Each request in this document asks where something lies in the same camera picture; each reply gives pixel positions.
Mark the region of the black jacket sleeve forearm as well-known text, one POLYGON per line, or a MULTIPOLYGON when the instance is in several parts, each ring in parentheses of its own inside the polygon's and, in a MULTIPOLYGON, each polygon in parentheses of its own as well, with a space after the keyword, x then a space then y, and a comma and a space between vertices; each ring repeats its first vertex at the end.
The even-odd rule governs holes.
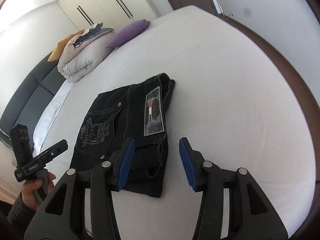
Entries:
POLYGON ((20 193, 7 215, 1 211, 1 239, 24 239, 35 214, 35 210, 25 205, 20 193))

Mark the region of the person left hand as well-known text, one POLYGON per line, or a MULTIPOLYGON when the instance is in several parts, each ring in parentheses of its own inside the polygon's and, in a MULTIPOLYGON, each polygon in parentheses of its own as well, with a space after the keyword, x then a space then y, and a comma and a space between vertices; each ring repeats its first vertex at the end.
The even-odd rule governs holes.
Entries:
MULTIPOLYGON (((54 188, 53 181, 56 179, 56 176, 48 172, 48 183, 47 183, 47 191, 51 193, 54 188)), ((34 191, 40 189, 42 187, 43 181, 41 179, 28 180, 22 186, 21 197, 24 204, 34 210, 37 211, 41 204, 36 200, 34 191)))

